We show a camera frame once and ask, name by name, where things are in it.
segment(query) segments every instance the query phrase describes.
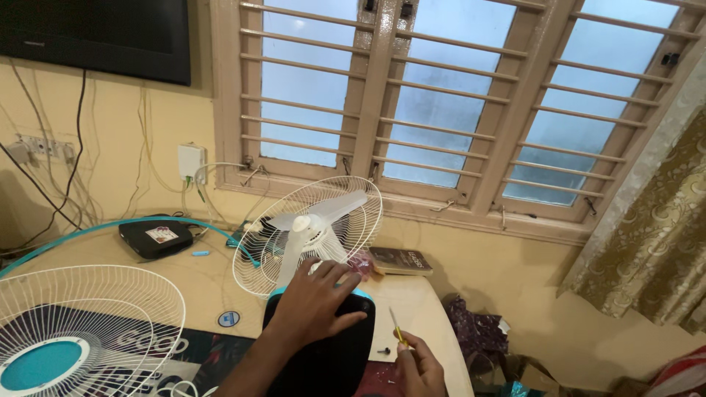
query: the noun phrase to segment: blue circular sticker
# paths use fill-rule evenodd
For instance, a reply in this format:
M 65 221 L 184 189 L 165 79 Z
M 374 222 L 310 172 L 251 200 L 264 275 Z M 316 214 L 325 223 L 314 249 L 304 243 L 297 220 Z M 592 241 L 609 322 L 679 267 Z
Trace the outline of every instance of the blue circular sticker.
M 225 312 L 218 317 L 218 324 L 222 327 L 232 327 L 240 321 L 238 312 Z

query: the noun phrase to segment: person's hand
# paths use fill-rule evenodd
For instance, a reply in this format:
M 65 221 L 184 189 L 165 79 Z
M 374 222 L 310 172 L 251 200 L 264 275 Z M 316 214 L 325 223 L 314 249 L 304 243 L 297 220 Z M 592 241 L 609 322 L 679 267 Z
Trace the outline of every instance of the person's hand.
M 406 397 L 444 397 L 445 384 L 443 367 L 429 350 L 424 340 L 402 331 L 402 337 L 414 350 L 397 344 L 397 359 L 395 366 L 399 376 L 405 380 Z
M 338 279 L 348 272 L 348 265 L 324 261 L 310 275 L 311 266 L 319 261 L 319 258 L 302 261 L 265 329 L 294 344 L 297 350 L 316 340 L 334 336 L 368 316 L 364 312 L 335 316 L 343 300 L 360 283 L 361 276 L 349 274 L 336 288 Z

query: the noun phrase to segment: fan blade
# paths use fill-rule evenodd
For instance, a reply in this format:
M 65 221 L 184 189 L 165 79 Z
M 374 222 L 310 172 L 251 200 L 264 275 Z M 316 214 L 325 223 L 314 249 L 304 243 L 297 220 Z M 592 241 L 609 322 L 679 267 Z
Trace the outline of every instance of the fan blade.
M 316 253 L 322 261 L 332 259 L 339 263 L 346 263 L 348 257 L 348 251 L 343 248 L 331 226 L 326 230 L 323 241 L 316 247 Z
M 306 243 L 306 235 L 303 232 L 289 231 L 287 235 L 287 246 L 285 247 L 285 257 L 282 258 L 280 266 L 280 275 L 277 277 L 277 288 L 281 288 L 289 284 L 297 272 L 299 265 L 299 257 L 304 250 Z
M 292 229 L 292 224 L 294 223 L 294 219 L 296 219 L 297 216 L 298 215 L 295 215 L 293 213 L 281 213 L 275 216 L 274 218 L 268 220 L 267 223 L 272 225 L 273 227 L 276 227 L 279 230 L 284 230 L 286 232 L 289 229 Z
M 318 215 L 326 225 L 334 223 L 338 218 L 346 215 L 368 201 L 365 191 L 356 190 L 341 197 L 329 198 L 316 203 L 309 208 L 309 213 Z

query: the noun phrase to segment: yellow wall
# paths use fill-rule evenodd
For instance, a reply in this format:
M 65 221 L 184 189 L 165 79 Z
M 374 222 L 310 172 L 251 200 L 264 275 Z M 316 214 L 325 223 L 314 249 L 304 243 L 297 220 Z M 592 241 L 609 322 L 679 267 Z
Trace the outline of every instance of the yellow wall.
M 44 125 L 60 141 L 76 142 L 79 72 L 59 66 L 29 64 L 20 73 L 37 101 Z M 119 218 L 136 185 L 142 136 L 137 108 L 139 81 L 89 73 L 82 132 L 86 152 L 80 176 L 104 219 Z M 181 187 L 177 173 L 177 145 L 205 146 L 213 161 L 213 111 L 208 89 L 181 89 L 150 84 L 153 160 L 172 188 Z M 39 125 L 7 61 L 0 61 L 0 141 L 10 144 L 14 134 L 40 136 Z M 46 173 L 35 162 L 30 169 Z M 65 165 L 55 162 L 60 185 Z M 180 195 L 164 190 L 143 162 L 138 185 L 138 215 L 176 211 Z M 213 188 L 208 191 L 223 215 L 238 222 L 257 197 Z M 195 192 L 187 204 L 196 217 L 206 218 Z M 26 178 L 0 155 L 0 247 L 12 247 L 41 230 L 51 211 Z M 51 234 L 66 230 L 66 222 Z M 623 375 L 645 378 L 671 358 L 706 343 L 706 336 L 690 336 L 672 326 L 658 327 L 634 312 L 623 319 L 603 316 L 585 301 L 565 294 L 554 297 L 556 286 L 578 255 L 577 247 L 459 230 L 451 227 L 385 218 L 377 245 L 418 249 L 435 273 L 430 281 L 440 297 L 458 291 L 471 310 L 503 315 L 512 326 L 510 349 L 544 363 L 567 386 L 605 390 Z

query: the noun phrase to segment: television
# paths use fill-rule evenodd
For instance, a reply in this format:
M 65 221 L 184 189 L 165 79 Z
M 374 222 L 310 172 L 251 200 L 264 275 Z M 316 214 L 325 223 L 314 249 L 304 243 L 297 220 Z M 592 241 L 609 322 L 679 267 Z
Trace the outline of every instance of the television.
M 0 54 L 190 85 L 186 0 L 0 0 Z

